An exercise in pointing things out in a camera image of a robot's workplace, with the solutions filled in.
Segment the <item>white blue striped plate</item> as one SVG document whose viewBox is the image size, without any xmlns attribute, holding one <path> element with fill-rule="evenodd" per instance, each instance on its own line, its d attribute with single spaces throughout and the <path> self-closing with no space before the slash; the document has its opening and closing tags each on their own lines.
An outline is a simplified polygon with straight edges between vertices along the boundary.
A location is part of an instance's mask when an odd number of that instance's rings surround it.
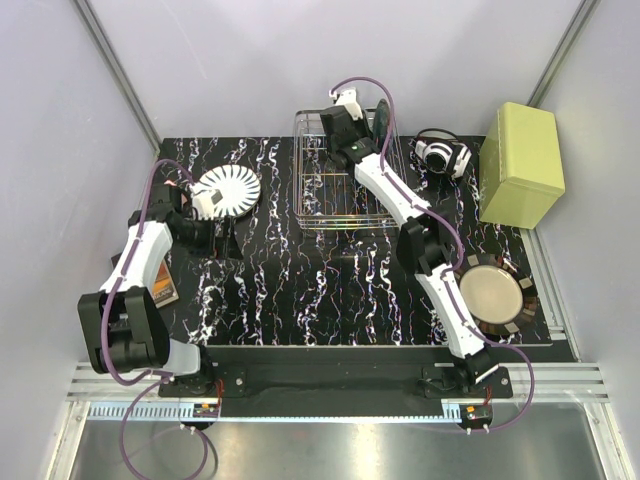
<svg viewBox="0 0 640 480">
<path fill-rule="evenodd" d="M 257 174 L 242 165 L 227 164 L 207 171 L 191 186 L 191 192 L 205 188 L 219 189 L 223 195 L 218 204 L 222 216 L 215 219 L 242 217 L 253 209 L 261 196 Z"/>
</svg>

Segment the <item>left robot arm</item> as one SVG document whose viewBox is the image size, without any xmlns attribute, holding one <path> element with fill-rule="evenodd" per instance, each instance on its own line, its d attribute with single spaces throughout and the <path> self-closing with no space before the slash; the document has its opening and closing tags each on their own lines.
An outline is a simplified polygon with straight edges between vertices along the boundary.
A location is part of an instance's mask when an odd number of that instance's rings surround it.
<svg viewBox="0 0 640 480">
<path fill-rule="evenodd" d="M 173 246 L 214 260 L 239 260 L 232 220 L 255 196 L 235 181 L 201 180 L 188 189 L 154 184 L 128 221 L 127 243 L 98 291 L 80 297 L 77 310 L 90 363 L 121 384 L 124 374 L 181 378 L 196 396 L 215 386 L 216 372 L 203 348 L 172 339 L 152 290 Z"/>
</svg>

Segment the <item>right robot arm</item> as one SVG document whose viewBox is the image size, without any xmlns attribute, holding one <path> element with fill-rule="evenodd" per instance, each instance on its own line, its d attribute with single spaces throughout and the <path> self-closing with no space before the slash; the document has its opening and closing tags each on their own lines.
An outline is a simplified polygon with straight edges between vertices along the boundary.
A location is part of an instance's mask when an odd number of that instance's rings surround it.
<svg viewBox="0 0 640 480">
<path fill-rule="evenodd" d="M 453 361 L 451 381 L 463 395 L 480 394 L 488 387 L 497 362 L 455 279 L 447 242 L 452 240 L 461 254 L 457 232 L 391 168 L 361 113 L 353 115 L 347 107 L 334 105 L 321 111 L 320 120 L 331 160 L 352 173 L 399 226 L 396 258 L 416 278 L 442 322 Z"/>
</svg>

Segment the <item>dark teal glazed plate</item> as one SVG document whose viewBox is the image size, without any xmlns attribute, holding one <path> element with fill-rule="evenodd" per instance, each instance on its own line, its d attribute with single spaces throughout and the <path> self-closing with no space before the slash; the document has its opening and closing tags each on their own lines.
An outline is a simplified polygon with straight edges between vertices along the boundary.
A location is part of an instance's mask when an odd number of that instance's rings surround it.
<svg viewBox="0 0 640 480">
<path fill-rule="evenodd" d="M 386 99 L 380 99 L 374 114 L 371 127 L 374 143 L 382 150 L 391 122 L 391 109 Z"/>
</svg>

